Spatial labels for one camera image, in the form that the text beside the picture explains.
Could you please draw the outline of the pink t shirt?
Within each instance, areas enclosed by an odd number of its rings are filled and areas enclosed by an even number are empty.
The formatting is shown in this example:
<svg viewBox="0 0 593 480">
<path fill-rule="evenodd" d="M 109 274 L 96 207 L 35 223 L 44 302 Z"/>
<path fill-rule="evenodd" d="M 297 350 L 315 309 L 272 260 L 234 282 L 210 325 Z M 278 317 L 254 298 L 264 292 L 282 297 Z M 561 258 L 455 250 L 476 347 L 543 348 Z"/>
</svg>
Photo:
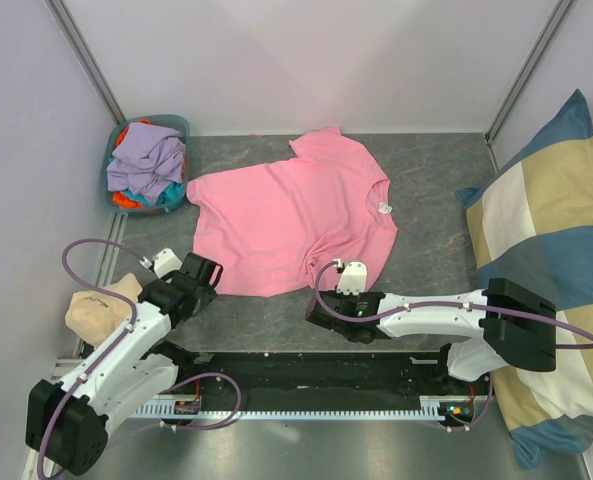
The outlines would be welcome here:
<svg viewBox="0 0 593 480">
<path fill-rule="evenodd" d="M 325 264 L 358 260 L 373 285 L 398 229 L 390 180 L 367 148 L 329 127 L 291 141 L 288 160 L 202 175 L 189 182 L 198 206 L 196 254 L 224 268 L 221 295 L 271 297 L 330 290 Z"/>
</svg>

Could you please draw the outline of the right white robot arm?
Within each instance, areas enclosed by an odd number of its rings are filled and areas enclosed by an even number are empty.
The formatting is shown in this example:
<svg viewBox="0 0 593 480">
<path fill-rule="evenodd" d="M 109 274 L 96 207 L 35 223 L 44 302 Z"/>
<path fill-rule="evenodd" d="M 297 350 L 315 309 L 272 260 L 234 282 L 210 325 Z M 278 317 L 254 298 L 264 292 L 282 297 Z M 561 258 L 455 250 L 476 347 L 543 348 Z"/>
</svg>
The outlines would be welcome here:
<svg viewBox="0 0 593 480">
<path fill-rule="evenodd" d="M 312 299 L 305 319 L 362 344 L 413 335 L 461 337 L 447 346 L 445 362 L 433 371 L 436 386 L 453 394 L 506 366 L 545 373 L 556 369 L 555 327 L 520 313 L 553 320 L 555 306 L 510 280 L 493 278 L 485 289 L 452 296 L 325 291 Z"/>
</svg>

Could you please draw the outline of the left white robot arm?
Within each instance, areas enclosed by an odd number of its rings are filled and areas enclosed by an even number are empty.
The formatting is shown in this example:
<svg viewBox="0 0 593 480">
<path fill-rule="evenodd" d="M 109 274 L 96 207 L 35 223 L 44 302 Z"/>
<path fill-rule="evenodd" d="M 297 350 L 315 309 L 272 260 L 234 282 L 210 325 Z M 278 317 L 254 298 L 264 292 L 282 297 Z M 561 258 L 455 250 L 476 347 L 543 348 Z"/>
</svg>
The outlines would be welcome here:
<svg viewBox="0 0 593 480">
<path fill-rule="evenodd" d="M 60 472 L 84 474 L 138 408 L 159 393 L 184 393 L 194 385 L 191 364 L 152 349 L 216 298 L 223 267 L 194 253 L 183 259 L 159 253 L 149 267 L 155 279 L 109 337 L 59 380 L 41 380 L 31 389 L 25 443 L 37 453 L 37 478 L 53 478 L 47 462 Z"/>
</svg>

